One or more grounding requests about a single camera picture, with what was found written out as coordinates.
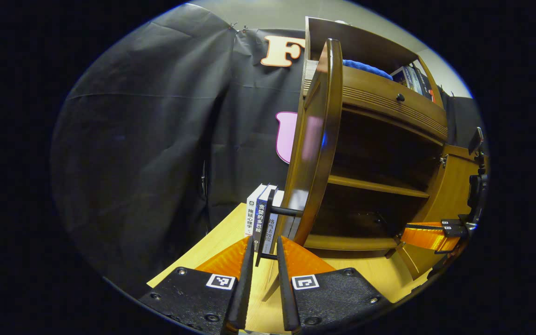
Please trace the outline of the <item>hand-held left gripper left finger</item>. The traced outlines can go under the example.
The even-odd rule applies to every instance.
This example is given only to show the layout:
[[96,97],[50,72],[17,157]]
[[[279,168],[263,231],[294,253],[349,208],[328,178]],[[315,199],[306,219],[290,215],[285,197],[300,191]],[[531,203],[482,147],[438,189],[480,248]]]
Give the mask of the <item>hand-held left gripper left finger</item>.
[[235,335],[246,326],[253,240],[245,237],[196,268],[177,267],[140,299],[179,326],[205,335]]

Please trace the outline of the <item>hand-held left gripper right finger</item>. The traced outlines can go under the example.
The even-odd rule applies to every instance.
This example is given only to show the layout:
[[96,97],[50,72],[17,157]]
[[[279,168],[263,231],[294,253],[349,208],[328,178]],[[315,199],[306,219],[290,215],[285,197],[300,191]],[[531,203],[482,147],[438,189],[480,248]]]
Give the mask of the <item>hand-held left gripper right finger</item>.
[[276,253],[283,324],[294,335],[342,335],[392,308],[355,268],[335,269],[285,237]]

